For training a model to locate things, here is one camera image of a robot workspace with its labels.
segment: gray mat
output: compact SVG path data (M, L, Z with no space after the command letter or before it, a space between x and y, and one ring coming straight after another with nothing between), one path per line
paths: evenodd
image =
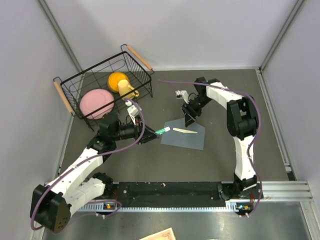
M260 171L263 181L287 181L287 172L254 69L156 71L152 75L153 98L146 96L139 99L146 124L158 130L164 127L166 121L184 116L180 110L183 101L176 99L175 89L157 79L194 82L201 76L206 79L217 78L223 85L246 91L254 97L259 105L263 123L261 135L254 144L256 168ZM192 85L176 87L189 93L195 91ZM128 112L124 109L120 111L119 119L124 122L127 115ZM201 117L197 119L197 123L205 127L203 150L160 144L160 137L113 154L92 174L106 173L115 182L233 181L236 168L235 141L227 130L226 117L227 111L215 101L203 108ZM81 155L95 134L84 120L74 118L61 171L66 170ZM132 142L133 139L117 141L117 149Z
M161 144L188 149L204 149L206 128L200 124L195 122L185 127L185 119L180 118L173 121L166 121L164 127L170 127L170 131L161 135ZM186 129L197 133L178 132L174 131L173 128Z

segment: white wall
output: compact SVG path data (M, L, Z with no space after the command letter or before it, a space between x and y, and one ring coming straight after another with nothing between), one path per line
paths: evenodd
M307 0L265 71L300 180L320 210L320 1Z
M260 66L296 0L46 0L82 68L132 45L155 69Z
M53 78L76 73L36 0L0 7L0 239L26 240L33 189L52 180L69 114Z

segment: gray floor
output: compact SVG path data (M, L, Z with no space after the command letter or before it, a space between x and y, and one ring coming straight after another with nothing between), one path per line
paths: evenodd
M288 180L266 103L255 70L191 70L158 71L152 75L153 98L139 100L147 125L158 130L166 121L183 117L182 100L175 98L175 89L158 79L194 82L198 77L217 78L229 88L246 91L257 101L262 115L261 135L254 146L254 162L263 181ZM179 85L180 90L195 92L191 85ZM120 120L125 121L122 111ZM236 167L235 144L226 127L226 111L211 101L198 123L205 127L204 150L194 150L160 144L157 139L112 155L96 169L121 182L183 182L232 181ZM62 170L81 154L95 135L83 120L74 119L66 147ZM117 143L121 148L132 142Z
M117 213L101 217L76 213L75 222L46 240L138 240L172 228L177 240L311 240L299 203L263 202L250 218L233 212Z

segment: yellow bowl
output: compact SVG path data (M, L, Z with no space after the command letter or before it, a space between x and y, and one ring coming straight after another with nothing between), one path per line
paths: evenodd
M109 87L110 91L112 91L114 93L118 93L119 92L118 83L121 80L127 80L129 82L128 76L125 75L124 73L122 73L122 72L112 73L108 79L108 87Z

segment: green toothpaste tube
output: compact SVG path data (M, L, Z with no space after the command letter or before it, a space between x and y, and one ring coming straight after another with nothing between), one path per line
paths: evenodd
M168 131L170 131L170 127L169 126L167 126L165 128L162 128L162 129L156 131L155 133L158 134L158 135L161 135L161 134L164 134L164 133L166 133Z

